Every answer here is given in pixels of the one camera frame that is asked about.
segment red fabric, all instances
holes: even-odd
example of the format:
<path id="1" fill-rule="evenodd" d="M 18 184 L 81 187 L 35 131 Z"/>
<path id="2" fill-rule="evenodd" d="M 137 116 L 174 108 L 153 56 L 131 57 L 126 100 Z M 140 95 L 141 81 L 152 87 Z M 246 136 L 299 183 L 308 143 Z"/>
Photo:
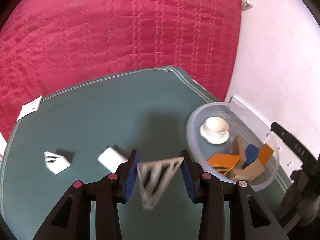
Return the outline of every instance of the red fabric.
<path id="1" fill-rule="evenodd" d="M 0 131 L 39 95 L 111 73 L 181 66 L 223 100 L 240 0 L 22 0 L 0 32 Z"/>

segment brown block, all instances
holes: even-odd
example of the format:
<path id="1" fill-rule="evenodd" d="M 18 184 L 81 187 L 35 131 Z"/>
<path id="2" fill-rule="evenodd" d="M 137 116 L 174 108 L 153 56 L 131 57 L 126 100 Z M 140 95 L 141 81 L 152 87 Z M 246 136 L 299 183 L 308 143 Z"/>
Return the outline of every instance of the brown block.
<path id="1" fill-rule="evenodd" d="M 239 155 L 215 153 L 207 162 L 214 168 L 232 168 L 239 160 Z"/>
<path id="2" fill-rule="evenodd" d="M 258 159 L 262 165 L 266 165 L 272 154 L 273 149 L 271 149 L 268 144 L 264 144 L 258 153 Z"/>
<path id="3" fill-rule="evenodd" d="M 233 140 L 232 155 L 240 155 L 240 160 L 236 164 L 235 168 L 240 168 L 247 160 L 243 138 L 240 135 L 236 136 Z"/>
<path id="4" fill-rule="evenodd" d="M 256 177 L 264 172 L 264 167 L 261 162 L 257 159 L 251 163 L 245 169 L 232 169 L 228 173 L 228 177 L 233 181 L 247 180 L 248 182 L 253 181 Z"/>

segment pink quilt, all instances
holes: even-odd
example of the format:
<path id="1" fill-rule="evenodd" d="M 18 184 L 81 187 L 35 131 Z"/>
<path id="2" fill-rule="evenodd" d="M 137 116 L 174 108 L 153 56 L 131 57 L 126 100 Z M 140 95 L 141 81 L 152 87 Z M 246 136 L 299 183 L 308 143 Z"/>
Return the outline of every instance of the pink quilt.
<path id="1" fill-rule="evenodd" d="M 180 66 L 223 100 L 240 16 L 241 0 L 22 0 L 0 32 L 0 131 L 39 95 L 146 67 Z"/>

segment plastic container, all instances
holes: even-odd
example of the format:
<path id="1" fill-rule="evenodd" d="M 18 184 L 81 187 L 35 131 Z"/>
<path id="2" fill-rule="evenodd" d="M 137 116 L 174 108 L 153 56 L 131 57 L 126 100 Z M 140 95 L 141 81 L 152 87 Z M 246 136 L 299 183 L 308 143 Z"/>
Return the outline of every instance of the plastic container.
<path id="1" fill-rule="evenodd" d="M 230 137 L 225 143 L 210 144 L 200 135 L 200 126 L 212 116 L 221 117 L 229 124 Z M 259 191 L 269 186 L 276 177 L 280 164 L 278 146 L 273 132 L 270 132 L 270 128 L 246 108 L 221 102 L 200 106 L 188 119 L 186 135 L 189 149 L 204 171 L 230 183 L 235 182 L 212 168 L 207 160 L 215 153 L 230 154 L 233 140 L 237 135 L 243 137 L 244 148 L 249 144 L 261 148 L 264 143 L 267 143 L 273 149 L 273 155 L 266 164 L 265 171 L 251 181 L 250 185 L 255 191 Z"/>

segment green mat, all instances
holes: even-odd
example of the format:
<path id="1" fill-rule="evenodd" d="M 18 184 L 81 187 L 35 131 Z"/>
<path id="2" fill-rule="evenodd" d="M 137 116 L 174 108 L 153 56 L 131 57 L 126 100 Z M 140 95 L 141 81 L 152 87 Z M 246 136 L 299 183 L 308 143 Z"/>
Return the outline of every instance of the green mat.
<path id="1" fill-rule="evenodd" d="M 38 111 L 16 123 L 8 141 L 1 167 L 1 214 L 17 239 L 32 239 L 74 181 L 89 183 L 110 173 L 97 161 L 104 149 L 113 147 L 125 157 L 138 149 L 142 161 L 178 156 L 188 149 L 188 117 L 214 101 L 172 66 L 110 75 L 43 98 Z M 45 166 L 44 152 L 58 148 L 74 157 L 69 168 L 54 175 Z M 274 211 L 289 184 L 281 169 L 259 195 Z M 141 208 L 138 183 L 118 210 L 124 240 L 197 239 L 202 205 L 191 203 L 181 172 L 152 212 Z M 226 239 L 228 224 L 226 214 Z M 93 240 L 94 221 L 91 229 Z"/>

